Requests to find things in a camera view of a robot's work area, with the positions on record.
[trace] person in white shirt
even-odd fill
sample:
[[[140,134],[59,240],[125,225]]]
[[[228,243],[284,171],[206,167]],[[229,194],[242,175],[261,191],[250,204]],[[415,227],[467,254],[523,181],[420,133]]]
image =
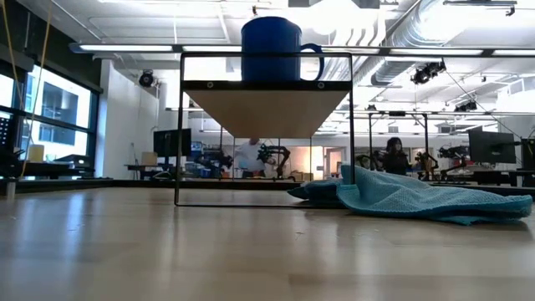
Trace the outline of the person in white shirt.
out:
[[[260,146],[262,146],[260,139],[251,138],[248,142],[237,147],[236,156],[240,156],[240,167],[243,168],[242,178],[266,176],[266,165],[258,159]]]

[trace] person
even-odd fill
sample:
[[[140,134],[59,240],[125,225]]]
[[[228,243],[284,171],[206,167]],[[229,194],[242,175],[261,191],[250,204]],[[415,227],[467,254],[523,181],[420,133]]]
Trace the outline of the person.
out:
[[[410,168],[407,155],[403,152],[401,139],[393,137],[386,143],[386,154],[383,158],[383,167],[386,172],[405,176],[407,168]]]
[[[266,176],[266,166],[258,159],[258,151],[262,143],[260,139],[251,138],[248,142],[236,148],[236,155],[240,156],[240,167],[243,168],[242,178],[251,178],[254,176]]]

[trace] computer monitor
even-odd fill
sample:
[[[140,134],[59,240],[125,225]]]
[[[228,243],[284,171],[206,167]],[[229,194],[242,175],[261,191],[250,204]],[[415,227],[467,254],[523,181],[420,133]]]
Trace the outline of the computer monitor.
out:
[[[182,155],[191,155],[191,129],[182,130]],[[154,152],[159,157],[178,156],[178,130],[160,130],[154,132]]]
[[[470,160],[483,163],[517,163],[515,137],[508,133],[469,130]]]

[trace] cable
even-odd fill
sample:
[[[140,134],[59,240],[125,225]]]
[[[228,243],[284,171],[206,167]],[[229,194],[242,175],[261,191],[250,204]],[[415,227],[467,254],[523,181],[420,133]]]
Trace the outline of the cable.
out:
[[[453,80],[453,82],[459,87],[459,89],[462,90],[462,92],[464,92],[466,94],[466,96],[468,96],[470,98],[471,101],[476,103],[476,105],[478,105],[482,110],[484,110],[485,113],[488,113],[499,125],[503,126],[504,129],[510,131],[513,135],[515,135],[520,140],[522,140],[522,137],[519,134],[515,133],[513,130],[511,130],[506,125],[504,125],[503,122],[501,122],[496,116],[492,115],[492,112],[486,110],[480,103],[477,102],[477,100],[475,98],[471,97],[471,95],[468,92],[466,92],[466,90],[464,88],[462,88],[461,84],[459,84],[459,82],[456,79],[454,79],[453,76],[451,76],[451,74],[447,70],[444,70],[444,72],[446,74],[448,74],[448,76],[451,78],[451,80]],[[522,159],[518,158],[517,156],[515,156],[515,157],[517,158],[517,163],[520,163],[520,165],[523,165]]]
[[[41,86],[41,76],[43,75],[44,61],[46,60],[46,56],[47,56],[48,36],[50,34],[50,22],[51,22],[51,19],[52,19],[52,6],[53,6],[52,4],[53,4],[53,2],[52,2],[52,0],[50,0],[50,4],[48,5],[47,27],[46,27],[46,32],[44,34],[43,54],[41,55],[41,69],[39,70],[39,77],[38,77],[37,93],[35,95],[35,102],[30,101],[30,104],[33,104],[33,109],[32,109],[32,119],[31,119],[29,133],[28,133],[28,143],[26,144],[26,150],[29,148],[30,141],[32,140],[33,122],[35,121],[35,108],[37,107],[37,105],[36,105],[37,104],[37,96],[38,96],[39,89],[40,89],[40,86]],[[13,55],[13,45],[11,44],[11,34],[9,32],[9,26],[8,26],[8,10],[6,8],[5,0],[2,0],[2,11],[3,11],[4,26],[6,27],[6,35],[8,37],[8,47],[9,47],[9,55],[11,56],[11,65],[12,65],[12,68],[13,68],[14,77],[15,77],[15,81],[16,81],[16,85],[17,85],[17,93],[18,93],[18,97],[20,99],[20,105],[21,105],[21,108],[22,108],[23,95],[22,95],[21,89],[18,87],[18,76],[17,76],[17,72],[16,72],[17,67],[16,67],[16,64],[15,64],[15,58],[14,58],[14,55]],[[22,172],[21,172],[21,174],[19,176],[19,178],[21,178],[21,179],[24,177],[24,172],[26,171],[26,164],[28,163],[28,153],[29,153],[29,151],[26,152],[26,157],[24,158],[24,163],[23,163],[23,170],[22,170]]]

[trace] shelf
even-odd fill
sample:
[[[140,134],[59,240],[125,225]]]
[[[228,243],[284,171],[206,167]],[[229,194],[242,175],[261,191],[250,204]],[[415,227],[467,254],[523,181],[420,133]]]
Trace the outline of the shelf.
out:
[[[310,138],[351,81],[183,81],[184,92],[235,138]]]

